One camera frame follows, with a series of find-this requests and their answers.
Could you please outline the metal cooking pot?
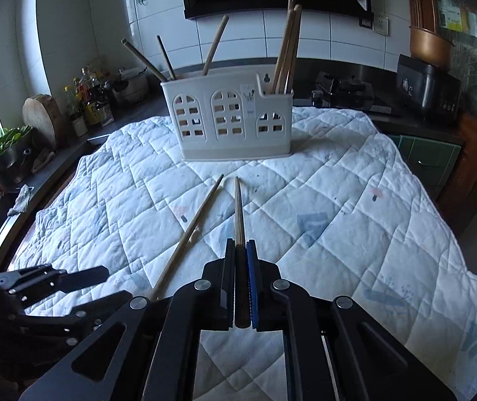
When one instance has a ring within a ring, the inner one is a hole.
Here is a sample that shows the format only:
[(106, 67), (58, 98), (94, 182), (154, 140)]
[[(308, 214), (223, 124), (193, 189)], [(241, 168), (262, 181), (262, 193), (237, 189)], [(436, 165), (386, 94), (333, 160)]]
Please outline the metal cooking pot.
[(135, 103), (148, 92), (147, 69), (120, 69), (112, 82), (112, 92), (118, 103)]

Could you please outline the black rice cooker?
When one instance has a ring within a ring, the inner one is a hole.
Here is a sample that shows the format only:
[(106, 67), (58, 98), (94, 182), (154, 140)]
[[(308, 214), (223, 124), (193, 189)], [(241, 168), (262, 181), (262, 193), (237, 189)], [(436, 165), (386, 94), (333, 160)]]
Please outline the black rice cooker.
[(460, 80), (447, 71), (399, 55), (396, 89), (410, 112), (435, 129), (456, 129), (460, 121)]

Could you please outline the oil bottle yellow label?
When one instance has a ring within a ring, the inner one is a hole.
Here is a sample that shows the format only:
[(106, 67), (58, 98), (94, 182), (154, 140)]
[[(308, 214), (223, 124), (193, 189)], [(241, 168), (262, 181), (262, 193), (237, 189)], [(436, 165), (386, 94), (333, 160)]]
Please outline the oil bottle yellow label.
[(88, 124), (93, 128), (103, 125), (102, 112), (98, 110), (98, 98), (101, 96), (101, 82), (88, 66), (82, 68), (82, 78), (79, 82), (79, 90), (83, 101), (85, 117)]

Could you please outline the brown wooden chopstick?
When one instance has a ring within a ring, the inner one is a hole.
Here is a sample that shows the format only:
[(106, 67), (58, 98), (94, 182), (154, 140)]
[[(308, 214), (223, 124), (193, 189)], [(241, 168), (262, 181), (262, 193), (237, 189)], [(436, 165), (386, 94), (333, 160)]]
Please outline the brown wooden chopstick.
[(211, 202), (216, 191), (218, 190), (219, 185), (221, 184), (221, 181), (223, 180), (223, 178), (224, 178), (224, 175), (220, 175), (217, 181), (215, 182), (215, 184), (212, 185), (212, 188), (209, 190), (209, 193), (203, 200), (203, 203), (201, 204), (199, 209), (196, 211), (188, 228), (181, 236), (180, 241), (178, 242), (175, 250), (171, 254), (171, 257), (169, 257), (166, 265), (164, 266), (162, 270), (162, 273), (158, 277), (158, 281), (155, 283), (154, 287), (152, 288), (149, 294), (150, 301), (158, 300), (158, 298), (160, 297), (162, 290), (167, 285), (169, 276), (171, 276), (171, 272), (173, 272), (173, 270), (176, 268), (176, 265), (180, 261), (182, 254), (184, 254), (191, 235), (193, 235), (196, 227), (199, 225), (201, 216), (205, 212), (206, 208), (209, 206), (209, 203)]
[(284, 64), (283, 64), (281, 74), (280, 74), (280, 77), (279, 77), (279, 83), (277, 85), (277, 94), (283, 94), (284, 93), (284, 72), (285, 72), (285, 69), (287, 68), (287, 65), (288, 65), (289, 61), (290, 61), (289, 55), (290, 55), (290, 50), (291, 50), (291, 40), (293, 38), (293, 25), (295, 23), (295, 16), (296, 16), (296, 11), (293, 9), (292, 30), (291, 30), (291, 33), (290, 33), (290, 36), (289, 36), (288, 42), (287, 42), (286, 54), (284, 56)]
[(274, 68), (274, 77), (273, 77), (273, 82), (272, 82), (271, 91), (270, 91), (272, 94), (277, 93), (277, 85), (279, 83), (279, 77), (280, 77), (281, 70), (284, 64), (284, 56), (286, 54), (287, 42), (292, 30), (292, 24), (293, 24), (293, 0), (288, 0), (287, 16), (286, 16), (286, 21), (284, 26), (284, 34), (283, 34), (283, 38), (282, 38), (282, 42), (280, 46), (279, 55), (278, 55), (275, 68)]
[(167, 78), (157, 69), (132, 43), (130, 43), (126, 38), (121, 39), (121, 44), (140, 62), (142, 62), (149, 71), (161, 82), (165, 83)]
[(221, 37), (222, 37), (226, 27), (227, 27), (228, 20), (229, 20), (228, 15), (223, 15), (222, 16), (222, 19), (220, 21), (218, 29), (216, 30), (214, 39), (213, 39), (213, 41), (211, 43), (211, 46), (209, 48), (209, 53), (207, 55), (207, 58), (205, 60), (204, 66), (203, 66), (203, 70), (202, 70), (202, 75), (203, 76), (206, 76), (209, 73), (210, 65), (212, 64), (212, 61), (213, 61), (214, 56), (216, 54), (216, 51), (217, 51), (219, 42), (221, 40)]
[(168, 71), (168, 74), (169, 74), (169, 78), (170, 78), (172, 81), (174, 81), (174, 80), (176, 80), (176, 74), (175, 74), (175, 72), (174, 72), (174, 70), (173, 70), (173, 66), (172, 66), (172, 64), (171, 64), (171, 61), (170, 61), (170, 59), (168, 58), (167, 51), (166, 51), (166, 49), (165, 49), (165, 47), (164, 47), (164, 44), (163, 44), (163, 42), (162, 42), (162, 39), (161, 39), (160, 35), (156, 35), (156, 39), (157, 39), (157, 42), (158, 42), (158, 47), (159, 47), (160, 52), (161, 52), (161, 54), (162, 54), (162, 57), (163, 57), (163, 59), (164, 59), (164, 62), (165, 62), (165, 64), (166, 64), (166, 66), (167, 66), (167, 71)]
[(235, 244), (246, 246), (242, 194), (238, 176), (235, 177)]

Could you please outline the grey dish rag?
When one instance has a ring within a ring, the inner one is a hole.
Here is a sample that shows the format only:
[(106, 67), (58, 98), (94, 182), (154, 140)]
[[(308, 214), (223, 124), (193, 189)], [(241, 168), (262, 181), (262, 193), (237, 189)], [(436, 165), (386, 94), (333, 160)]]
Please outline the grey dish rag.
[(19, 214), (23, 214), (27, 211), (27, 208), (29, 207), (31, 198), (32, 198), (32, 192), (34, 190), (33, 186), (29, 186), (24, 184), (15, 198), (13, 206), (8, 210), (7, 216), (17, 216)]

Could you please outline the white plastic utensil holder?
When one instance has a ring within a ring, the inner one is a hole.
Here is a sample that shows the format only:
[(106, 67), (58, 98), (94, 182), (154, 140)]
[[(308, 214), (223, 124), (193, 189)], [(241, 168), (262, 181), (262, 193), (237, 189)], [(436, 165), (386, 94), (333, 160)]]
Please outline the white plastic utensil holder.
[(222, 67), (162, 83), (182, 157), (250, 160), (291, 152), (293, 96), (270, 92), (273, 64)]

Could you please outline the white quilted cloth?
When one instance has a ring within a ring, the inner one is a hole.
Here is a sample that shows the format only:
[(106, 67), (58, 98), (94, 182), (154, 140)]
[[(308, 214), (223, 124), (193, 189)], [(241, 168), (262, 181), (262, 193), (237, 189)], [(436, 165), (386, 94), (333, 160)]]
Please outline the white quilted cloth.
[(260, 259), (312, 296), (353, 298), (458, 399), (476, 395), (477, 275), (398, 148), (358, 111), (294, 109), (292, 154), (265, 160), (186, 162), (168, 117), (111, 133), (37, 214), (11, 262), (69, 272), (103, 265), (110, 276), (30, 313), (64, 315), (121, 290), (147, 294), (212, 186), (166, 294), (224, 254), (240, 190)]

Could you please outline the white wall socket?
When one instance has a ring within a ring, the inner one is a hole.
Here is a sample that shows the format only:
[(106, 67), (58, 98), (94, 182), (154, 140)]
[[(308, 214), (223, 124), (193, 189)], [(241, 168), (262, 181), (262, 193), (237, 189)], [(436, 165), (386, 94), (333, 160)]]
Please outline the white wall socket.
[(386, 16), (376, 16), (374, 18), (373, 30), (383, 36), (388, 36), (390, 33), (389, 18)]

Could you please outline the metal bowl with greens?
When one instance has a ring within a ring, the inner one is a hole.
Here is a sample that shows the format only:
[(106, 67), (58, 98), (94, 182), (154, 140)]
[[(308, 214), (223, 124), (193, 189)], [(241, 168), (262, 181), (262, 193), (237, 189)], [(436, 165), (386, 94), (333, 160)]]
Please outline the metal bowl with greens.
[(7, 170), (23, 158), (24, 151), (31, 146), (32, 133), (30, 125), (0, 128), (0, 170)]

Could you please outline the light wooden chopstick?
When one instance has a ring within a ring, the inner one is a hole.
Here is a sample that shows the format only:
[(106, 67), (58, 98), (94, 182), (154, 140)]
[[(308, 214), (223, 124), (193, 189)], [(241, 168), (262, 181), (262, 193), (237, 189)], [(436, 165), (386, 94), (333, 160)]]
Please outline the light wooden chopstick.
[(293, 38), (291, 40), (290, 61), (284, 72), (284, 94), (290, 94), (293, 89), (293, 76), (295, 70), (295, 61), (297, 57), (297, 49), (299, 42), (299, 33), (301, 26), (302, 6), (296, 5), (294, 7), (296, 11), (295, 23), (293, 25)]

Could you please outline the copper pot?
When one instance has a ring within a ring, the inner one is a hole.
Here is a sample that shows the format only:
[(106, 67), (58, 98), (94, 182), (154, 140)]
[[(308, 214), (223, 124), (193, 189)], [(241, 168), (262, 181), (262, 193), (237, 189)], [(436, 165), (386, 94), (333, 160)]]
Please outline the copper pot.
[(410, 56), (445, 71), (451, 69), (455, 45), (438, 33), (412, 25), (410, 27)]

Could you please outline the small white jar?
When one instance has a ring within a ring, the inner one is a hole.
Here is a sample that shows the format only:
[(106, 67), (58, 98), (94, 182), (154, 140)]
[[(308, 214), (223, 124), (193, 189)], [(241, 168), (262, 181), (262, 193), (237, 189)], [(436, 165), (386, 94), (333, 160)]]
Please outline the small white jar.
[(88, 132), (84, 117), (79, 112), (70, 115), (70, 122), (73, 126), (74, 133), (78, 138)]

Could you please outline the round wooden cutting board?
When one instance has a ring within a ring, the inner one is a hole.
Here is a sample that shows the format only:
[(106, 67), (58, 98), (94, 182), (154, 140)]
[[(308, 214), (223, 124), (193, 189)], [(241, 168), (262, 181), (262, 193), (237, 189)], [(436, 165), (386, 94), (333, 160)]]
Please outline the round wooden cutting board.
[(35, 128), (52, 149), (61, 148), (66, 122), (56, 100), (47, 94), (27, 98), (23, 103), (23, 123)]

